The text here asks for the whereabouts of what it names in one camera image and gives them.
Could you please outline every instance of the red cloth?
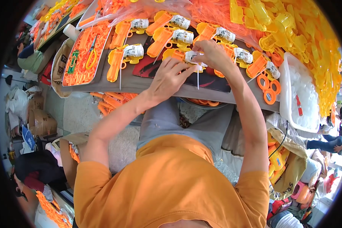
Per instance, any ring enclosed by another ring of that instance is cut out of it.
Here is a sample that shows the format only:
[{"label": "red cloth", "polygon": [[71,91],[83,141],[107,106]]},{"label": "red cloth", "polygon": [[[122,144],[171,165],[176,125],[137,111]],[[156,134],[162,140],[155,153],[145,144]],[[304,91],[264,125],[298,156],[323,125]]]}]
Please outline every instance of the red cloth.
[{"label": "red cloth", "polygon": [[24,179],[24,185],[27,187],[34,189],[36,191],[43,192],[44,191],[44,184],[38,180],[39,172],[34,171],[28,174],[28,176]]}]

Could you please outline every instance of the orange t-shirt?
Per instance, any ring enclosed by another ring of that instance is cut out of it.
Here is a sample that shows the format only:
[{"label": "orange t-shirt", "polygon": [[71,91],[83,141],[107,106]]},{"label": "orange t-shirt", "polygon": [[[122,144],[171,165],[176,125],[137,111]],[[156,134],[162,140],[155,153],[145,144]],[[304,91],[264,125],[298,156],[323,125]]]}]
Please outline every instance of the orange t-shirt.
[{"label": "orange t-shirt", "polygon": [[217,227],[265,227],[267,172],[242,174],[236,187],[213,165],[210,150],[184,135],[153,139],[113,178],[98,162],[77,166],[79,227],[157,228],[184,220]]}]

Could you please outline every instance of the scissors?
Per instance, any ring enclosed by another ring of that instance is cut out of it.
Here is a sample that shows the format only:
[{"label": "scissors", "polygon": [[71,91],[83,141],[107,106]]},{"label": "scissors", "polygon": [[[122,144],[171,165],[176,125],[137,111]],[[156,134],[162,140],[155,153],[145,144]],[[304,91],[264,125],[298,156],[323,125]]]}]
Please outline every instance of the scissors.
[{"label": "scissors", "polygon": [[[96,51],[94,50],[94,46],[95,46],[95,42],[96,42],[96,38],[97,38],[97,37],[98,37],[98,35],[95,36],[95,39],[94,39],[94,41],[93,41],[93,43],[92,43],[92,45],[91,45],[89,51],[87,52],[86,56],[85,56],[85,57],[82,59],[82,61],[81,61],[82,70],[85,70],[85,69],[83,68],[83,62],[84,62],[84,60],[87,59],[87,62],[86,62],[86,64],[85,64],[85,68],[86,68],[87,70],[91,69],[91,68],[94,66],[95,62],[96,62],[96,59],[97,59],[98,56],[97,56]],[[92,57],[93,55],[94,55],[94,60],[93,60],[93,62],[89,65],[90,59],[91,59],[91,57]]]}]

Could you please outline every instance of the black cable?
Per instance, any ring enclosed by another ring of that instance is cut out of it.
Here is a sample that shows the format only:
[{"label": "black cable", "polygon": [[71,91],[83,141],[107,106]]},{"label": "black cable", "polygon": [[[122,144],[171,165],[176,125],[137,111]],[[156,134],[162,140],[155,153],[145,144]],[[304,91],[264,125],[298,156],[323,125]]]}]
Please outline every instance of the black cable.
[{"label": "black cable", "polygon": [[285,138],[286,138],[286,135],[287,135],[287,127],[288,127],[288,121],[286,121],[286,133],[285,133],[285,136],[283,138],[283,140],[281,141],[280,145],[278,146],[278,148],[276,148],[276,150],[268,157],[270,159],[270,157],[276,152],[278,151],[278,149],[280,148],[280,146],[283,144]]}]

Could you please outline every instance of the worker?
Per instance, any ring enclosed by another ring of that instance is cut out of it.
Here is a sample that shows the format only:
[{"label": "worker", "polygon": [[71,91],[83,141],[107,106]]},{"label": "worker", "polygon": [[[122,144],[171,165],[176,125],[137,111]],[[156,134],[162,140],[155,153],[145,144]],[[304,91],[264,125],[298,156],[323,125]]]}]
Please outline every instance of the worker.
[{"label": "worker", "polygon": [[47,63],[50,61],[51,57],[60,48],[60,42],[55,40],[43,53],[38,51],[38,45],[42,37],[42,29],[44,27],[44,22],[39,24],[37,38],[28,47],[24,47],[21,41],[18,41],[18,66],[24,70],[29,70],[35,74],[39,74],[46,67]]},{"label": "worker", "polygon": [[327,140],[327,142],[319,141],[319,140],[306,140],[306,148],[307,149],[320,149],[323,151],[327,151],[329,153],[338,153],[341,155],[342,153],[342,136],[338,135],[334,137],[332,135],[323,135],[323,137]]},{"label": "worker", "polygon": [[48,201],[53,200],[51,189],[59,192],[67,189],[63,167],[49,150],[35,151],[20,155],[15,159],[14,175],[16,192],[23,192],[24,185],[40,191]]},{"label": "worker", "polygon": [[[222,46],[203,40],[192,49],[204,52],[193,61],[222,72],[234,94],[246,149],[238,183],[233,187],[212,159],[233,106],[210,110],[181,128],[171,96],[197,68],[168,57],[148,89],[110,112],[89,134],[74,187],[79,227],[265,227],[268,150],[260,106]],[[136,160],[112,177],[109,141],[144,111]]]}]

